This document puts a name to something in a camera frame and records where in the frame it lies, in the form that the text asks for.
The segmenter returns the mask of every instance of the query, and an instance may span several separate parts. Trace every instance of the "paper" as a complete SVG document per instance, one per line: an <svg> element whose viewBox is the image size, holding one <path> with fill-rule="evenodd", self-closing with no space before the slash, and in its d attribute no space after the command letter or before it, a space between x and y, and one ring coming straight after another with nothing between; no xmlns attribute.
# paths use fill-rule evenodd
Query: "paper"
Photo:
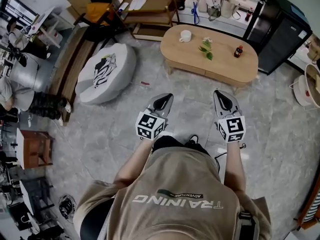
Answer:
<svg viewBox="0 0 320 240"><path fill-rule="evenodd" d="M307 32L304 31L304 30L302 30L302 31L300 32L300 34L298 35L298 37L300 37L301 39L304 39L304 38L306 37L306 35L307 35Z"/></svg>

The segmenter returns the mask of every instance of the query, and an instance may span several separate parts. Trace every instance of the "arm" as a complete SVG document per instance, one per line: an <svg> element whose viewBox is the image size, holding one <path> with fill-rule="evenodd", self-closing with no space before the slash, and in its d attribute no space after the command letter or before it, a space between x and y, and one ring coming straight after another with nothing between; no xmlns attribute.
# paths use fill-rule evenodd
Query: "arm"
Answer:
<svg viewBox="0 0 320 240"><path fill-rule="evenodd" d="M241 161L239 142L231 142L226 148L224 185L234 192L246 192L246 177Z"/></svg>
<svg viewBox="0 0 320 240"><path fill-rule="evenodd" d="M5 105L4 105L4 109L6 111L10 111L13 107L14 107L14 104L15 104L15 99L13 96L11 96L6 102L5 102Z"/></svg>
<svg viewBox="0 0 320 240"><path fill-rule="evenodd" d="M117 172L113 183L116 184L119 189L128 187L139 177L147 162L154 142L154 140L143 139L133 155Z"/></svg>

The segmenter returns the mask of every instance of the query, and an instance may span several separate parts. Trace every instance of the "yellow cloth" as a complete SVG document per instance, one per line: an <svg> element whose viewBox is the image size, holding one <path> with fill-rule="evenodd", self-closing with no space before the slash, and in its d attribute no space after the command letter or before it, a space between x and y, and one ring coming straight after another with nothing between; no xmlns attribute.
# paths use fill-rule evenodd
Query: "yellow cloth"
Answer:
<svg viewBox="0 0 320 240"><path fill-rule="evenodd" d="M110 7L110 9L109 9L110 14L108 16L108 19L112 21L114 19L114 14L115 13L114 13L114 10L112 9L112 7L110 6L110 3L107 3L107 2L91 2L91 3L88 3L86 5L87 18L91 22L96 23L102 17L102 15L104 15L104 13L107 11L107 9L109 7ZM109 25L105 21L103 21L101 24L105 25L105 26Z"/></svg>

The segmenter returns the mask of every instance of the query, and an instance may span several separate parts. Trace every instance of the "white box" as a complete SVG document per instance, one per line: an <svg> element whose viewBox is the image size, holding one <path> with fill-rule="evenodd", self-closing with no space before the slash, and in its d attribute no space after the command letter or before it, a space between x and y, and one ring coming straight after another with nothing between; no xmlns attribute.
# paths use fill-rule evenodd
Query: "white box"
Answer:
<svg viewBox="0 0 320 240"><path fill-rule="evenodd" d="M246 134L245 117L242 115L218 120L218 131L226 143L242 141Z"/></svg>
<svg viewBox="0 0 320 240"><path fill-rule="evenodd" d="M155 115L140 112L135 121L136 135L153 140L165 129L166 120Z"/></svg>

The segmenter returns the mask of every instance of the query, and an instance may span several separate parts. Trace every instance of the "oval coffee table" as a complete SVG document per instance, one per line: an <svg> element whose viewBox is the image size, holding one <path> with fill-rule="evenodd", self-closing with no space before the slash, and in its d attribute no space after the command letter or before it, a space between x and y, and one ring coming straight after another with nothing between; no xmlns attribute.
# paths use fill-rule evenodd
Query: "oval coffee table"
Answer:
<svg viewBox="0 0 320 240"><path fill-rule="evenodd" d="M190 42L179 42L180 32L189 30L192 33ZM203 38L210 38L212 60L206 58L199 50ZM234 57L237 47L243 46L242 55ZM190 71L216 79L236 87L244 87L258 73L258 56L248 43L217 31L191 25L176 25L164 35L161 52L168 65L168 74L172 68Z"/></svg>

